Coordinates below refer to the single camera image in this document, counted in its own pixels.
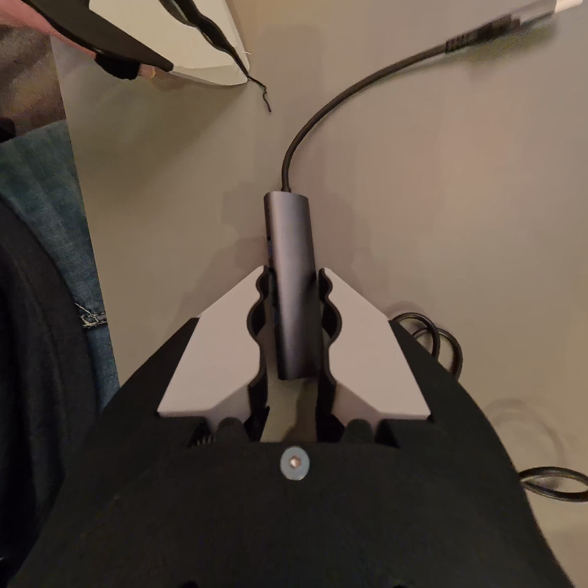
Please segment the person's blue jeans leg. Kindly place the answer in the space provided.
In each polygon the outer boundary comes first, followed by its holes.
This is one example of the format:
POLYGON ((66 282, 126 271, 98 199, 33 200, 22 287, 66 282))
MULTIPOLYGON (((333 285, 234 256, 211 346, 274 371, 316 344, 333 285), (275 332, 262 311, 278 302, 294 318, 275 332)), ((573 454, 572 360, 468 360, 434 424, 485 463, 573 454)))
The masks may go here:
POLYGON ((66 120, 1 144, 1 196, 36 235, 70 290, 102 411, 120 384, 66 120))

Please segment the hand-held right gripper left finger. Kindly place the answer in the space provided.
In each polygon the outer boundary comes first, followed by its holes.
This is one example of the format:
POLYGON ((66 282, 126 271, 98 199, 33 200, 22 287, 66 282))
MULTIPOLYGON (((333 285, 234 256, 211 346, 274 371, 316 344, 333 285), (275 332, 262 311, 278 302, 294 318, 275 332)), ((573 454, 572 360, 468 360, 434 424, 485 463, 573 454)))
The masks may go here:
POLYGON ((160 417, 202 417, 211 432, 229 417, 261 436, 269 413, 266 323, 269 269, 260 266, 210 305, 195 329, 158 406, 160 417))

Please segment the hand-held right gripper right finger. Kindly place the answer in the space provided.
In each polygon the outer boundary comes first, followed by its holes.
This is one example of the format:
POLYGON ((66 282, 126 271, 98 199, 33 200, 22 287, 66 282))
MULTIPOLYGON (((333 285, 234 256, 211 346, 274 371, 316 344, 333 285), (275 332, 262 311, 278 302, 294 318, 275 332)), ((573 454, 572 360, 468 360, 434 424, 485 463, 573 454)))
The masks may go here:
POLYGON ((354 420, 373 433, 387 420, 427 420, 430 408, 386 316, 327 268, 319 271, 319 297, 317 437, 342 437, 354 420))

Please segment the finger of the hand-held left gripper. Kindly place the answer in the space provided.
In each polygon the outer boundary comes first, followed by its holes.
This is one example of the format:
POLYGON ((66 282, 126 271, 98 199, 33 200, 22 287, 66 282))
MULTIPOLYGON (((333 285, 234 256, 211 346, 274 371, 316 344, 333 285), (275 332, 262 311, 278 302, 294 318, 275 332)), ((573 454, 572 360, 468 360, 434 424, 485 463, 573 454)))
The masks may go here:
POLYGON ((196 69, 205 82, 248 82, 247 52, 226 1, 182 1, 184 23, 197 30, 210 47, 210 57, 196 69))
POLYGON ((177 77, 205 82, 199 65, 210 57, 202 36, 187 26, 181 1, 26 1, 57 31, 84 48, 134 60, 177 77))

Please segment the person's dark sweater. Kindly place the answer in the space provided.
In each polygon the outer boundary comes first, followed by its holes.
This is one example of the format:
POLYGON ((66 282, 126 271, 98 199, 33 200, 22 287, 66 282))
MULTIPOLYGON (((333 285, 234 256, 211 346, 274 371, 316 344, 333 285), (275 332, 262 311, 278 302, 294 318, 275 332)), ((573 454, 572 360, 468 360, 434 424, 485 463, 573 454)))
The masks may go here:
POLYGON ((89 344, 61 272, 1 200, 1 587, 26 559, 98 415, 89 344))

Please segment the person's left hand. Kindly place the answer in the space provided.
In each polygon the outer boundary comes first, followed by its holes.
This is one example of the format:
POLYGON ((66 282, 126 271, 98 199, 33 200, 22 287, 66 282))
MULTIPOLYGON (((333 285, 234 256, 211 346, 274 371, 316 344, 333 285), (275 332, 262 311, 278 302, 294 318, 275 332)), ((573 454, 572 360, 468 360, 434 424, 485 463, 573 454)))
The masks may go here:
POLYGON ((33 7, 23 1, 1 1, 1 25, 13 28, 31 29, 48 35, 75 47, 85 55, 95 59, 96 53, 84 48, 75 41, 57 31, 53 26, 39 14, 33 7))

